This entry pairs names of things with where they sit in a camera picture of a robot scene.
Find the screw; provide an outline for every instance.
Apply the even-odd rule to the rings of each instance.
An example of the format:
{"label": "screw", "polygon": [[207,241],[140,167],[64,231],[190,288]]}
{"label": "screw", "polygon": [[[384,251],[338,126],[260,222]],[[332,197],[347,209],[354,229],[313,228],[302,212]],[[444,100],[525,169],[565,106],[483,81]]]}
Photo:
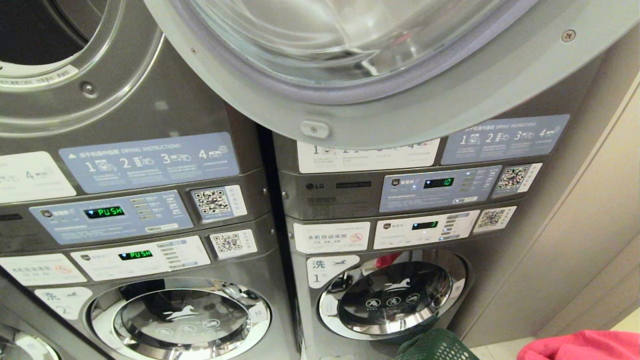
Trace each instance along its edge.
{"label": "screw", "polygon": [[95,95],[95,93],[97,92],[95,86],[89,81],[83,81],[82,83],[80,83],[80,90],[82,90],[87,95]]}
{"label": "screw", "polygon": [[562,42],[572,42],[575,39],[575,31],[567,30],[562,34]]}

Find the horse logo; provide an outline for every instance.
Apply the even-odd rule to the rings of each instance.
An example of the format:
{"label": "horse logo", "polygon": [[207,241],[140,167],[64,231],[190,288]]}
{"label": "horse logo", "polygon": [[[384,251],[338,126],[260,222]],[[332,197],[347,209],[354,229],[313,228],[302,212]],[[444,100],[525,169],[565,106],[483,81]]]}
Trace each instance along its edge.
{"label": "horse logo", "polygon": [[171,321],[175,321],[175,320],[194,317],[198,313],[193,311],[193,306],[187,305],[181,311],[167,311],[167,312],[165,312],[163,314],[165,314],[165,315],[171,314],[166,319],[167,320],[171,320]]}
{"label": "horse logo", "polygon": [[385,284],[385,286],[388,286],[388,288],[385,289],[385,291],[396,291],[396,290],[404,290],[407,288],[410,288],[410,282],[411,279],[406,278],[405,280],[402,280],[401,282],[397,283],[397,284],[392,284],[391,282]]}

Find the floor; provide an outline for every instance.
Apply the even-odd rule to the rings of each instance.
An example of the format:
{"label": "floor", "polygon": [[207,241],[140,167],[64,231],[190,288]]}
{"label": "floor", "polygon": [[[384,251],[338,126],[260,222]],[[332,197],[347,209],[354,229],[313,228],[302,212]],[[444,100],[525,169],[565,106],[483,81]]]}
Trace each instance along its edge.
{"label": "floor", "polygon": [[480,360],[515,360],[520,349],[535,339],[536,338],[522,338],[505,341],[503,343],[474,347],[471,348],[471,351]]}

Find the green laundry basket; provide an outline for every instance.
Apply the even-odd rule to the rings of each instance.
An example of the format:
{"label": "green laundry basket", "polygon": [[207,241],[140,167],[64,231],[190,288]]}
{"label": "green laundry basket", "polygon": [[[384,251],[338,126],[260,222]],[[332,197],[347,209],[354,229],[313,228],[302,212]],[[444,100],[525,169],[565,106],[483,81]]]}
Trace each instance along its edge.
{"label": "green laundry basket", "polygon": [[394,360],[479,360],[451,331],[431,329],[402,344]]}

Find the pink fabric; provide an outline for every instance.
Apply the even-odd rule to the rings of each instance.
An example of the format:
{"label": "pink fabric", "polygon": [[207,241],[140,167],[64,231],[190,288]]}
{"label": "pink fabric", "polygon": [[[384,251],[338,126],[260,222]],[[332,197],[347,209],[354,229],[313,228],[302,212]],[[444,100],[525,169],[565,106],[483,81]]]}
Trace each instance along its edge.
{"label": "pink fabric", "polygon": [[584,330],[575,334],[533,341],[518,360],[638,360],[640,334]]}

